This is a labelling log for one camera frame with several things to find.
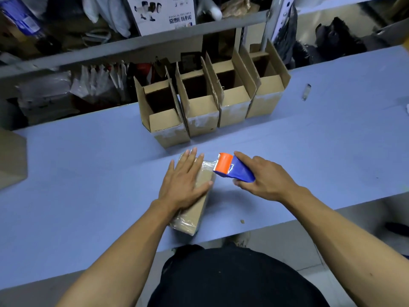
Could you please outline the grey metal shelf board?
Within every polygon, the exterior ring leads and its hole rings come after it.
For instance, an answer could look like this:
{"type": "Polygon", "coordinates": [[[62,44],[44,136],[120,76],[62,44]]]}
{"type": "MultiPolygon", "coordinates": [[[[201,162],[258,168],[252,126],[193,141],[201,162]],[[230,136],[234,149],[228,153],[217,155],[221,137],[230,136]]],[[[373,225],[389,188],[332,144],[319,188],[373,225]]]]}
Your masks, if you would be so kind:
{"type": "Polygon", "coordinates": [[[141,49],[146,46],[158,45],[169,41],[178,41],[198,35],[205,35],[228,29],[256,25],[266,22],[270,10],[259,11],[240,17],[231,17],[220,21],[212,21],[191,27],[165,31],[152,35],[139,36],[126,40],[110,42],[103,45],[64,52],[53,56],[41,57],[29,61],[21,61],[13,65],[0,66],[0,80],[12,78],[32,72],[51,70],[59,66],[70,65],[96,58],[112,56],[124,52],[141,49]]]}

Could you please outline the blue and orange tape dispenser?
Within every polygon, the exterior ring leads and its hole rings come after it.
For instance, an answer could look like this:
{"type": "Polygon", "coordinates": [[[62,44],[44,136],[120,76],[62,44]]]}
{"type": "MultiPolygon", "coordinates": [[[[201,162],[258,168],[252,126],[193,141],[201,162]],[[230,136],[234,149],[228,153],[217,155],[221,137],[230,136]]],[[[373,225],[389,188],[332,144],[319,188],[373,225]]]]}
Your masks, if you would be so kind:
{"type": "Polygon", "coordinates": [[[236,156],[220,153],[214,165],[213,172],[223,178],[231,178],[247,183],[255,181],[253,172],[236,156]]]}

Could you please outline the white cloth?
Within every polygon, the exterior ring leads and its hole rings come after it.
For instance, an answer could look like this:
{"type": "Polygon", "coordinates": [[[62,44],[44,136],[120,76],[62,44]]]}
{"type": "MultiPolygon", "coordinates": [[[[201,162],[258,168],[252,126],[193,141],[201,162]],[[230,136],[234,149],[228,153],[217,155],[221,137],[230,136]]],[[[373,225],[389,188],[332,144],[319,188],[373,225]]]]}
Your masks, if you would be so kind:
{"type": "Polygon", "coordinates": [[[131,21],[123,0],[82,0],[83,11],[96,24],[102,17],[110,29],[125,38],[131,36],[131,21]]]}

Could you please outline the perforated metal shelf post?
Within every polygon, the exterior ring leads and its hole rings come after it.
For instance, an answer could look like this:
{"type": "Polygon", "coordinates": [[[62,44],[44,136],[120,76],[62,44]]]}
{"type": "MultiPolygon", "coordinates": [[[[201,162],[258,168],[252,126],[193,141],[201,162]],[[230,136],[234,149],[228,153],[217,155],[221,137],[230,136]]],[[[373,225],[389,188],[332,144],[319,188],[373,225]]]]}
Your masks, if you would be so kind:
{"type": "Polygon", "coordinates": [[[274,43],[280,30],[284,28],[294,0],[272,0],[266,15],[266,24],[263,32],[260,50],[265,51],[267,42],[274,43]]]}

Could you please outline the plain brown cardboard box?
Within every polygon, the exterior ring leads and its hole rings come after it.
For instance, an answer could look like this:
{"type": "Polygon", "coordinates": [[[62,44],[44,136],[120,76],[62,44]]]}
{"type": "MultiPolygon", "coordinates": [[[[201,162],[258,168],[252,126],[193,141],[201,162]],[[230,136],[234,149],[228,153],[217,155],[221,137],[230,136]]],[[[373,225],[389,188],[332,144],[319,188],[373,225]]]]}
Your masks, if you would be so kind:
{"type": "Polygon", "coordinates": [[[0,190],[28,176],[27,140],[0,127],[0,190]]]}

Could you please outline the black bag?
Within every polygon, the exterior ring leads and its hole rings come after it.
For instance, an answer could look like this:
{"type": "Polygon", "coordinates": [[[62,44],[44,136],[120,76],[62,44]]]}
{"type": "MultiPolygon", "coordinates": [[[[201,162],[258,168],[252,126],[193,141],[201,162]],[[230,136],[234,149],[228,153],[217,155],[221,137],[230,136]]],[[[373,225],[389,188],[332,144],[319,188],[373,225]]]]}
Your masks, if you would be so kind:
{"type": "Polygon", "coordinates": [[[319,24],[315,29],[315,35],[317,51],[325,61],[367,51],[364,42],[352,34],[339,17],[335,17],[330,25],[319,24]]]}

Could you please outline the crumpled brown paper bag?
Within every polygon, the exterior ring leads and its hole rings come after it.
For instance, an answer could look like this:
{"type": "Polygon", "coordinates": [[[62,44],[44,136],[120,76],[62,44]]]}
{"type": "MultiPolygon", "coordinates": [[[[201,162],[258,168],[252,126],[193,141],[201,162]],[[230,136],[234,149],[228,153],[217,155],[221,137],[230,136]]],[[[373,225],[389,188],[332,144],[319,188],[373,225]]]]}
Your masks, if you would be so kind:
{"type": "Polygon", "coordinates": [[[220,7],[222,19],[257,13],[259,9],[260,5],[253,3],[251,0],[229,0],[220,7]]]}

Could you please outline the row of clear plastic bags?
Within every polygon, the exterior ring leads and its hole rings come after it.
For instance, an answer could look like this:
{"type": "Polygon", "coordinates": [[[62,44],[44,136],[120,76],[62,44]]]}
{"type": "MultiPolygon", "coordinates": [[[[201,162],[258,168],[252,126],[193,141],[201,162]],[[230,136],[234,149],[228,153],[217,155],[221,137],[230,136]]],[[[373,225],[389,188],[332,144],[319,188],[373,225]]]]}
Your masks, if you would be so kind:
{"type": "Polygon", "coordinates": [[[70,93],[95,106],[120,106],[131,103],[127,86],[128,65],[81,66],[81,74],[72,82],[70,93]]]}

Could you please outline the person's left hand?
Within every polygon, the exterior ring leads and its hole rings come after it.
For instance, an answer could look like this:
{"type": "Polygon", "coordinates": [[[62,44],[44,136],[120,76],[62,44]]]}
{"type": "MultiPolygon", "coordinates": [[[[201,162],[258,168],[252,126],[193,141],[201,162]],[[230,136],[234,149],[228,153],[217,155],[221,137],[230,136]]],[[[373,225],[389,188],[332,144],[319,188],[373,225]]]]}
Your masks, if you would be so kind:
{"type": "MultiPolygon", "coordinates": [[[[174,176],[170,185],[164,186],[163,180],[157,199],[158,203],[164,204],[172,213],[187,209],[199,199],[193,197],[196,176],[184,175],[184,155],[186,155],[186,151],[175,164],[174,176]]],[[[203,160],[203,153],[196,156],[197,172],[200,171],[203,160]]]]}

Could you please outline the person's left forearm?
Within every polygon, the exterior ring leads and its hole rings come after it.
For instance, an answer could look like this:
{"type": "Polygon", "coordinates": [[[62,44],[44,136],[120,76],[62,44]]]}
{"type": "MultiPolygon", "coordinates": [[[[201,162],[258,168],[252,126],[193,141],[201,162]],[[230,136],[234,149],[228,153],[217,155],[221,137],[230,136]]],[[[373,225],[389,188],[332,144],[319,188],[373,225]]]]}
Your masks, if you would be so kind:
{"type": "Polygon", "coordinates": [[[157,199],[64,293],[56,307],[132,307],[148,278],[161,237],[182,207],[157,199]]]}

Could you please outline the blue plastic package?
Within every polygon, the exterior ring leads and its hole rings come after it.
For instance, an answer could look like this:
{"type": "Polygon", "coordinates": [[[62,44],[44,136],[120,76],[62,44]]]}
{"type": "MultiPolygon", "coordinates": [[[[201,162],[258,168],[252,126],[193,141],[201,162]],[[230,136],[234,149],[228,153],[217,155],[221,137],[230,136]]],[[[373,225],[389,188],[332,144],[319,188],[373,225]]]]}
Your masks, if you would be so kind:
{"type": "Polygon", "coordinates": [[[39,21],[21,0],[0,0],[0,10],[24,35],[42,33],[39,21]]]}

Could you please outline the taped cardboard box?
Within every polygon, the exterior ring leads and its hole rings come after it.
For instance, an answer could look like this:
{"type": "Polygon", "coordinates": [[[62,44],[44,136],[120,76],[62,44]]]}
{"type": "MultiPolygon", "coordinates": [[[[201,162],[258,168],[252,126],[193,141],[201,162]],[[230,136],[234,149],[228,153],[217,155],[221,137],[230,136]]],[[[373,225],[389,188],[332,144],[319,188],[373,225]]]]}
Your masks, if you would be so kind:
{"type": "MultiPolygon", "coordinates": [[[[216,174],[213,172],[213,169],[216,162],[217,161],[203,161],[202,167],[196,176],[195,188],[198,188],[209,181],[215,181],[216,174]]],[[[200,197],[189,208],[180,210],[168,224],[168,227],[193,237],[199,229],[202,215],[209,199],[209,193],[210,192],[200,197]]]]}

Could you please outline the person's black clothing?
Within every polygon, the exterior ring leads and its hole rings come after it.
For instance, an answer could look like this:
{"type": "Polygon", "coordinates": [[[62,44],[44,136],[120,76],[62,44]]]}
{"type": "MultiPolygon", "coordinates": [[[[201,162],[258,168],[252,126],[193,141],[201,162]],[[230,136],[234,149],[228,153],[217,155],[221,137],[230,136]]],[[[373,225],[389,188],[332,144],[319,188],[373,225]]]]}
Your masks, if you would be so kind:
{"type": "Polygon", "coordinates": [[[185,245],[164,264],[147,307],[330,307],[289,265],[233,243],[185,245]]]}

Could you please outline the white printed product box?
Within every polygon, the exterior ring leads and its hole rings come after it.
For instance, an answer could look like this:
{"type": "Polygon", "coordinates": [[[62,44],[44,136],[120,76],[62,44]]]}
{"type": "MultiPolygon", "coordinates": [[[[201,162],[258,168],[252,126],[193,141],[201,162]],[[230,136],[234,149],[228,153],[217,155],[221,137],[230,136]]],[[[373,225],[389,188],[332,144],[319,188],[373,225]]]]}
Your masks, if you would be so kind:
{"type": "Polygon", "coordinates": [[[196,0],[126,0],[140,36],[196,25],[196,0]]]}

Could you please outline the open cardboard box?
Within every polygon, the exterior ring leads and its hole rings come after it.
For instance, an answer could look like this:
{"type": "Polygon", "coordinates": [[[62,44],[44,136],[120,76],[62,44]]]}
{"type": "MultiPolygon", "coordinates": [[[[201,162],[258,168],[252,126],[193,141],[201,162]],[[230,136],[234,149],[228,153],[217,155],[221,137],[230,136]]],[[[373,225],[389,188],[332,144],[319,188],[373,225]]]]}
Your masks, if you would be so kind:
{"type": "Polygon", "coordinates": [[[167,149],[188,143],[190,135],[167,68],[165,72],[164,81],[142,86],[134,77],[134,83],[141,122],[159,144],[167,149]]]}
{"type": "Polygon", "coordinates": [[[218,128],[241,123],[245,120],[250,103],[257,92],[255,79],[250,75],[244,59],[236,49],[231,59],[213,63],[206,52],[205,65],[219,110],[218,128]]]}
{"type": "Polygon", "coordinates": [[[251,102],[247,119],[271,114],[291,79],[287,67],[270,40],[267,41],[264,51],[255,50],[259,48],[260,45],[252,44],[249,52],[240,45],[238,51],[251,79],[248,84],[251,102]]]}
{"type": "Polygon", "coordinates": [[[200,61],[202,69],[184,74],[176,63],[176,86],[190,138],[215,132],[220,114],[207,66],[202,57],[200,61]]]}

